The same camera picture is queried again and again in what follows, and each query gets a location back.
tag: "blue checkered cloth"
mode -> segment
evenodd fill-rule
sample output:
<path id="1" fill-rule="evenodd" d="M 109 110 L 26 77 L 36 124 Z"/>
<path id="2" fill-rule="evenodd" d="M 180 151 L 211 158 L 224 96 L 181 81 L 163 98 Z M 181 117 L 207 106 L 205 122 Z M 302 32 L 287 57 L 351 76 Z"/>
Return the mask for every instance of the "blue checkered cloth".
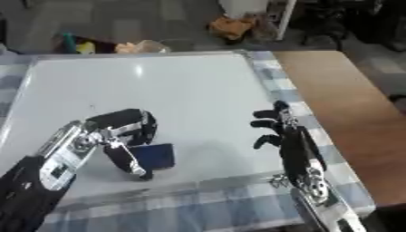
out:
<path id="1" fill-rule="evenodd" d="M 248 53 L 272 99 L 289 102 L 294 115 L 309 129 L 328 164 L 326 177 L 360 215 L 374 202 L 333 145 L 270 52 Z M 8 113 L 28 63 L 34 56 L 0 56 L 0 123 Z M 301 223 L 290 187 L 253 182 L 223 188 L 196 188 L 163 195 L 137 192 L 61 202 L 41 232 L 103 231 L 247 231 Z"/>

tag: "wooden table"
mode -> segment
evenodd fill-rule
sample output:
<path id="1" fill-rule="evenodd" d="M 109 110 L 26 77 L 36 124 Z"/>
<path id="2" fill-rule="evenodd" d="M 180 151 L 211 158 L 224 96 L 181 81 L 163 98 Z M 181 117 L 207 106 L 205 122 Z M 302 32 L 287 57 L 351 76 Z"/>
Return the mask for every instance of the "wooden table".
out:
<path id="1" fill-rule="evenodd" d="M 406 116 L 342 53 L 275 56 L 376 204 L 406 203 Z"/>

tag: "robotic arm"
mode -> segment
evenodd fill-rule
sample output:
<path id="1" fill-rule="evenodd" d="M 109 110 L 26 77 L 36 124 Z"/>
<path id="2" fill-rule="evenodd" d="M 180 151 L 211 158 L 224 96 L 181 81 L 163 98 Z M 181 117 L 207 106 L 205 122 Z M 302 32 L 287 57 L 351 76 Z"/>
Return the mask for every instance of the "robotic arm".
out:
<path id="1" fill-rule="evenodd" d="M 0 178 L 0 231 L 33 232 L 41 226 L 98 146 L 119 169 L 152 179 L 152 170 L 141 167 L 126 145 L 149 144 L 156 129 L 149 112 L 135 109 L 63 126 L 34 156 L 24 157 Z"/>
<path id="2" fill-rule="evenodd" d="M 277 101 L 271 111 L 256 111 L 255 128 L 272 129 L 276 135 L 260 137 L 254 144 L 280 148 L 285 174 L 292 184 L 292 197 L 305 222 L 323 232 L 366 232 L 358 216 L 324 178 L 327 166 L 307 128 L 292 115 L 289 105 Z"/>

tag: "white board surface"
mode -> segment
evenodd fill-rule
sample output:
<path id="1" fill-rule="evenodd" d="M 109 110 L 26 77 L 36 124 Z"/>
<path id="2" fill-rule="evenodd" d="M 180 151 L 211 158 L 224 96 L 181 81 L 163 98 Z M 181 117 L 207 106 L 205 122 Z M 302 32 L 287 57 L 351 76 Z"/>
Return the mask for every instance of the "white board surface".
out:
<path id="1" fill-rule="evenodd" d="M 281 170 L 276 148 L 252 148 L 266 129 L 253 111 L 272 109 L 245 57 L 237 53 L 41 60 L 26 76 L 0 137 L 0 174 L 34 154 L 72 120 L 128 108 L 151 111 L 154 143 L 172 143 L 176 166 L 134 182 L 96 151 L 67 198 Z"/>

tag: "office chair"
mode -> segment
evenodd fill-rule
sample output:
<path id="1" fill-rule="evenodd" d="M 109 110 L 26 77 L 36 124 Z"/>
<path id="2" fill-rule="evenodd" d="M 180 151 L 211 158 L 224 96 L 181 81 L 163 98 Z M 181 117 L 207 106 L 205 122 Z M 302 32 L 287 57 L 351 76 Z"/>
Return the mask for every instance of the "office chair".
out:
<path id="1" fill-rule="evenodd" d="M 314 36 L 327 36 L 336 46 L 337 51 L 343 50 L 342 40 L 348 37 L 349 30 L 344 25 L 345 13 L 348 8 L 369 7 L 371 0 L 318 0 L 315 5 L 305 9 L 303 20 L 305 27 L 301 44 L 307 45 Z"/>

